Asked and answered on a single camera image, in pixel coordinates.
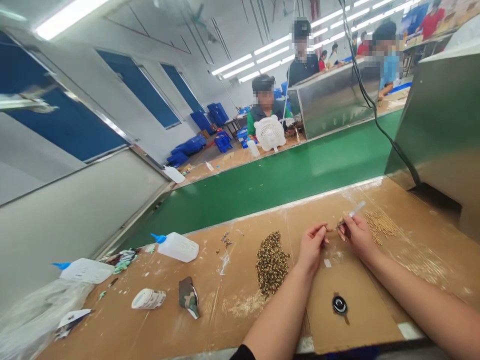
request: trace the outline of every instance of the black shirt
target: black shirt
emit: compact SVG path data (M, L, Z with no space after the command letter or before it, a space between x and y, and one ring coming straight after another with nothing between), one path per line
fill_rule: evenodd
M317 54L308 54L306 56L306 62L302 62L295 57L290 64L289 70L286 72L286 78L289 79L288 87L292 87L296 83L299 83L319 72L319 58L317 57Z

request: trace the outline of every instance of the white bottle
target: white bottle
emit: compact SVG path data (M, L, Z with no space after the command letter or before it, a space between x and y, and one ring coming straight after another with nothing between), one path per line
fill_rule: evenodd
M185 176L183 176L180 171L178 171L176 168L171 167L171 166L165 166L163 169L165 174L172 179L174 182L177 184L180 184L182 181L185 180Z
M191 262L199 254L199 245L179 233L172 232L167 236L150 235L156 239L158 243L157 251L160 254L167 255L184 263Z
M62 270L61 279L77 280L84 283L100 284L114 273L115 266L80 258L74 262L53 263Z
M255 141L250 139L246 142L246 145L250 149L250 152L251 152L251 154L253 155L254 158L256 158L257 156L260 156L260 151L257 148L257 144L255 144Z

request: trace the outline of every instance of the forearm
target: forearm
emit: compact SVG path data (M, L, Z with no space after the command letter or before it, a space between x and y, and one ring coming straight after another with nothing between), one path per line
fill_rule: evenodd
M422 330L451 356L480 359L480 314L381 254L364 261Z
M391 92L393 90L393 88L394 88L394 84L393 84L393 82L391 82L387 86L385 86L383 89L381 89L378 93L385 96L389 92Z
M313 275L296 265L248 331L243 343L256 360L291 359L312 286Z

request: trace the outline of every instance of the blue shirt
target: blue shirt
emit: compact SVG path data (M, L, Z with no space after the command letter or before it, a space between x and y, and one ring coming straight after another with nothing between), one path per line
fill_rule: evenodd
M380 69L380 90L382 90L386 84L393 83L400 77L399 67L400 58L398 55L389 52L387 56L383 57L383 64Z

